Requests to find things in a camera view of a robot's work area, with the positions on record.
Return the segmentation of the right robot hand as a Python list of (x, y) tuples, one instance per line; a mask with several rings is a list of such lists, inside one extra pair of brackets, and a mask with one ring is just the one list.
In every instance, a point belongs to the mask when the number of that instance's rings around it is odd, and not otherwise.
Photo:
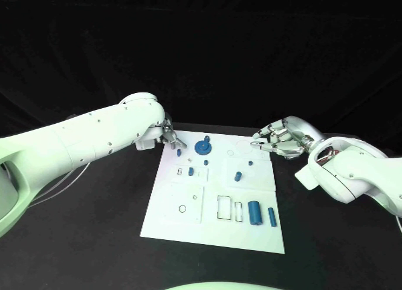
[(252, 135), (253, 149), (274, 153), (291, 160), (310, 153), (327, 139), (320, 130), (300, 117), (288, 116), (274, 121)]

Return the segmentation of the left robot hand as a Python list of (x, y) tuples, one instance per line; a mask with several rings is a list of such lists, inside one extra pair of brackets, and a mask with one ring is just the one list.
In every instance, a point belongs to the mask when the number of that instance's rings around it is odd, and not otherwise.
[(171, 116), (164, 113), (164, 121), (161, 123), (161, 142), (164, 144), (170, 144), (170, 148), (174, 150), (177, 147), (181, 149), (187, 148), (187, 145), (183, 143), (183, 141), (177, 138), (176, 131), (173, 130), (173, 122), (171, 122)]

